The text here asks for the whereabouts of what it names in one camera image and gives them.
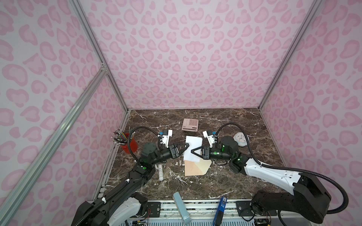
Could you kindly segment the white letter paper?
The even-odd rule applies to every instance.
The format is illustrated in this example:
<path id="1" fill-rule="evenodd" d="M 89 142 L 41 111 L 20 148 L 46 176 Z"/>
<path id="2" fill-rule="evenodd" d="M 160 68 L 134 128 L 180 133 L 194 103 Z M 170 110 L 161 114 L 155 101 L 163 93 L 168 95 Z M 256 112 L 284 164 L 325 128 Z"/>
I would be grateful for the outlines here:
<path id="1" fill-rule="evenodd" d="M 201 137 L 186 136 L 186 143 L 189 144 L 189 148 L 184 152 L 183 160 L 189 162 L 200 162 L 200 158 L 193 155 L 191 150 L 202 146 L 203 139 Z"/>

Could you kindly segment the beige envelope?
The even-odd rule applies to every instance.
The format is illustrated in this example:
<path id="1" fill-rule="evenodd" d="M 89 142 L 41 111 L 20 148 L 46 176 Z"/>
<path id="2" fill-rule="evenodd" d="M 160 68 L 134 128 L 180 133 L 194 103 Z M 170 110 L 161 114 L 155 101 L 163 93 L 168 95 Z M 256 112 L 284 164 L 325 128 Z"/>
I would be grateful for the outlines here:
<path id="1" fill-rule="evenodd" d="M 184 161 L 185 176 L 202 176 L 209 170 L 212 161 L 201 159 L 199 162 Z"/>

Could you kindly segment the white glue stick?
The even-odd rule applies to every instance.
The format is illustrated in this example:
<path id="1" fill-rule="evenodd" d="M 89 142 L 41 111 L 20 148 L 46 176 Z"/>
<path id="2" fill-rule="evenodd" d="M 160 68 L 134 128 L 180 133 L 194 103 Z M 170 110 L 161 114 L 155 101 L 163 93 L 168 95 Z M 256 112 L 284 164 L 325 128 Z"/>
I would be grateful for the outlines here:
<path id="1" fill-rule="evenodd" d="M 163 181 L 164 180 L 163 165 L 159 164 L 157 166 L 157 169 L 158 169 L 159 181 Z"/>

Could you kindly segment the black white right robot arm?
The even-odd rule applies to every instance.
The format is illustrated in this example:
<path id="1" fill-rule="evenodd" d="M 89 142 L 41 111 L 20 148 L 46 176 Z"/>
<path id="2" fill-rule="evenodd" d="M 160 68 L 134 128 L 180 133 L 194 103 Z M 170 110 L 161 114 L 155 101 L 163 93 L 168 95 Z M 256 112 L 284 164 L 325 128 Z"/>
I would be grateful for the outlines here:
<path id="1" fill-rule="evenodd" d="M 234 173 L 261 179 L 283 189 L 282 193 L 257 191 L 249 206 L 242 211 L 251 212 L 253 216 L 276 211 L 279 220 L 282 220 L 282 211 L 289 211 L 300 214 L 310 222 L 321 224 L 326 215 L 340 213 L 348 207 L 347 192 L 333 179 L 306 169 L 263 163 L 255 157 L 252 150 L 249 150 L 249 155 L 240 152 L 234 138 L 219 138 L 222 129 L 223 126 L 216 132 L 205 131 L 203 134 L 209 145 L 191 149 L 190 152 L 204 160 L 225 160 Z M 329 182 L 340 191 L 343 200 L 339 207 L 329 208 L 332 196 L 321 180 Z"/>

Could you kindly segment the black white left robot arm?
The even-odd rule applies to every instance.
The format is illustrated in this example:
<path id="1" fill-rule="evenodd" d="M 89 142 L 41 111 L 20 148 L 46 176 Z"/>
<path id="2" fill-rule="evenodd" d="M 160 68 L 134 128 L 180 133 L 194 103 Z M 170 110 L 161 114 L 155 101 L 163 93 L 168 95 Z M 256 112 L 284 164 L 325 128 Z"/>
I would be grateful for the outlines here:
<path id="1" fill-rule="evenodd" d="M 180 157 L 189 147 L 188 143 L 169 145 L 171 131 L 156 136 L 158 142 L 144 145 L 140 159 L 119 185 L 94 202 L 84 202 L 78 207 L 73 226 L 119 226 L 132 216 L 146 216 L 148 200 L 136 191 L 153 177 L 155 165 Z"/>

